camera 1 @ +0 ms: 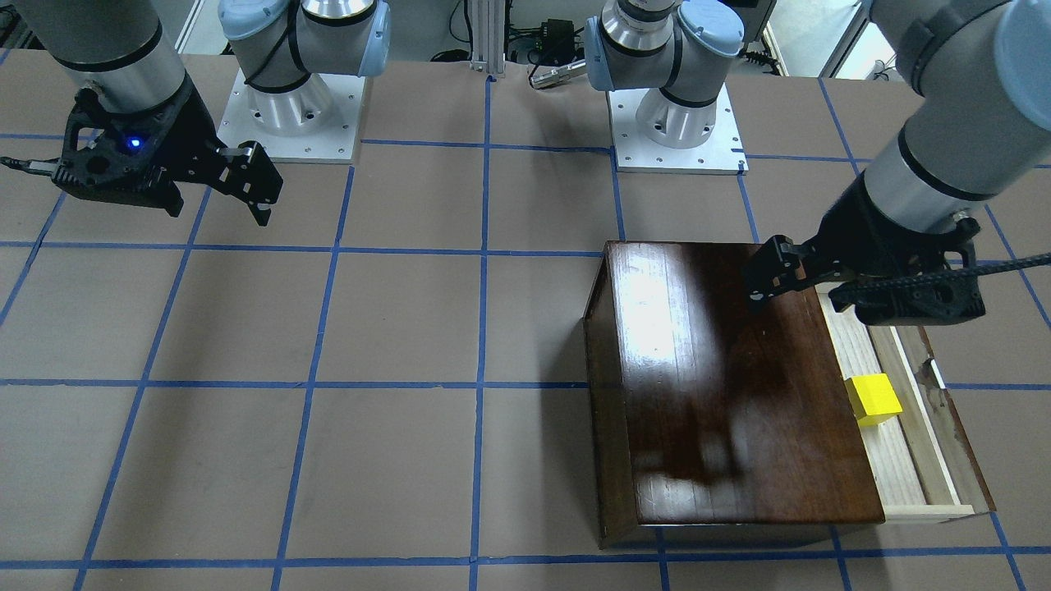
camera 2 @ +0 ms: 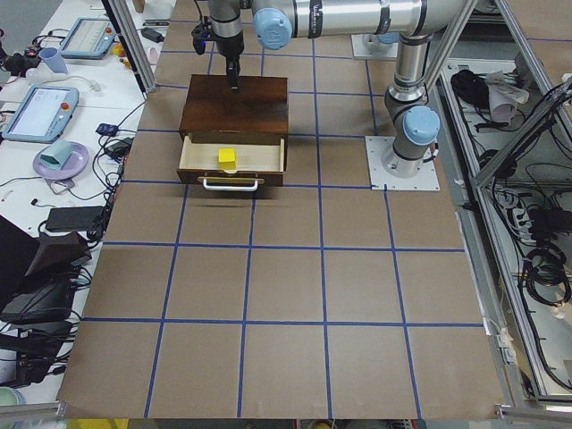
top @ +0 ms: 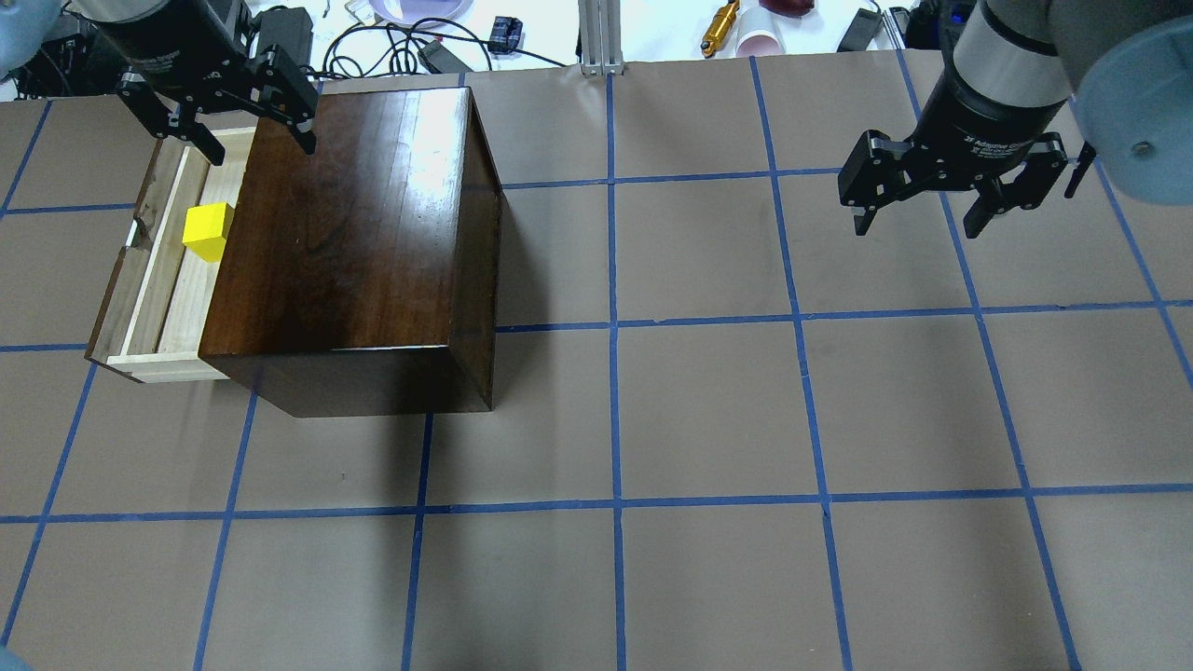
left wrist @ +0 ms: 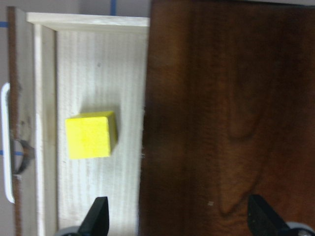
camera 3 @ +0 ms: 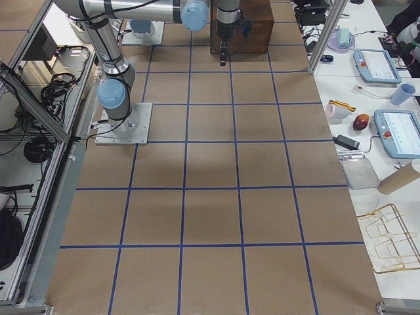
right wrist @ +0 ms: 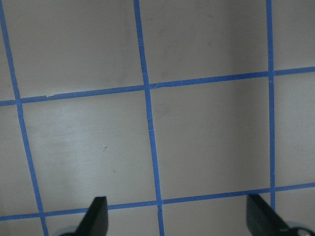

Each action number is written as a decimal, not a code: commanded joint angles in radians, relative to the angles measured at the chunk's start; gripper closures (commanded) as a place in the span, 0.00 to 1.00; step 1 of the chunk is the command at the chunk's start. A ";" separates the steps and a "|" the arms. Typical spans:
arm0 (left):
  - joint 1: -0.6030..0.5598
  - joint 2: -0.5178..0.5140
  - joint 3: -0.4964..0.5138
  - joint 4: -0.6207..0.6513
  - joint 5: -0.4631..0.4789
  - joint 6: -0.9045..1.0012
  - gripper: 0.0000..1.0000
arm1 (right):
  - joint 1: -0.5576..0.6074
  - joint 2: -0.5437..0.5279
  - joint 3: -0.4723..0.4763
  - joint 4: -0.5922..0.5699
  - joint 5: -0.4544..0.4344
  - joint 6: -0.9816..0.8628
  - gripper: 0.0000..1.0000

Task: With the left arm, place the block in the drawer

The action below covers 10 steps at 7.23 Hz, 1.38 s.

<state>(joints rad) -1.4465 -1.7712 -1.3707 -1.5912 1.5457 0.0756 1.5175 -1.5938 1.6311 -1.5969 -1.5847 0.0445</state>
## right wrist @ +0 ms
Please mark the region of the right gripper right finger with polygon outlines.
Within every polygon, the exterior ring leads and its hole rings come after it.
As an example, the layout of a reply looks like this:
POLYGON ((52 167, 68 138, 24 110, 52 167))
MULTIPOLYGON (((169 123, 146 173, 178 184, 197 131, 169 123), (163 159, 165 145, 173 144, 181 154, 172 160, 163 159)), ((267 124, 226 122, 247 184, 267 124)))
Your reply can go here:
POLYGON ((290 235, 290 227, 258 194, 247 195, 246 225, 252 236, 290 235))

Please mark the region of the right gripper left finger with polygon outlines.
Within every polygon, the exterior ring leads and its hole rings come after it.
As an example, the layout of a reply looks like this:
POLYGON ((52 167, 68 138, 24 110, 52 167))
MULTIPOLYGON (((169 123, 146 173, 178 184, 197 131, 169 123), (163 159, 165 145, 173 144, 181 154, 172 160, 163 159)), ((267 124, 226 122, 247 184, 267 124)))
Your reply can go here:
POLYGON ((74 235, 106 236, 108 224, 107 198, 95 197, 74 235))

